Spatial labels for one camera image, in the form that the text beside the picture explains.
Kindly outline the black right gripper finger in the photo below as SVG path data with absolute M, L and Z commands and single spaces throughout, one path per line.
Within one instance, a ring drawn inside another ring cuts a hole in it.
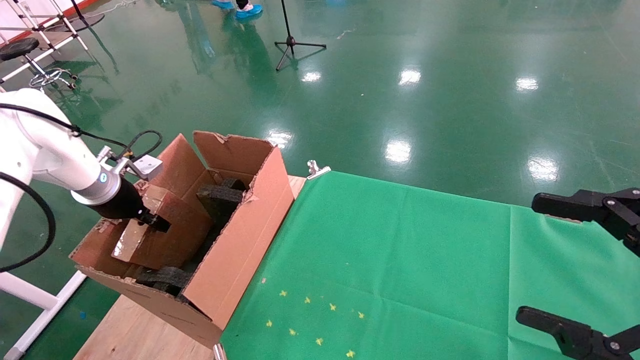
M 551 335 L 562 355 L 574 360 L 632 360 L 640 348 L 640 326 L 608 336 L 584 323 L 521 306 L 516 312 L 521 325 Z
M 628 188 L 614 193 L 585 189 L 571 196 L 538 193 L 531 209 L 552 217 L 597 223 L 636 256 L 640 255 L 640 190 Z

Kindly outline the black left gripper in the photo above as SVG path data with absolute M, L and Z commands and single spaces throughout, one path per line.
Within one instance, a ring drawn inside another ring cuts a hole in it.
M 93 210 L 106 219 L 139 219 L 140 224 L 146 224 L 163 233 L 167 233 L 171 227 L 167 219 L 150 212 L 145 207 L 143 198 L 134 184 L 125 178 L 121 178 L 115 195 L 105 203 L 93 205 Z

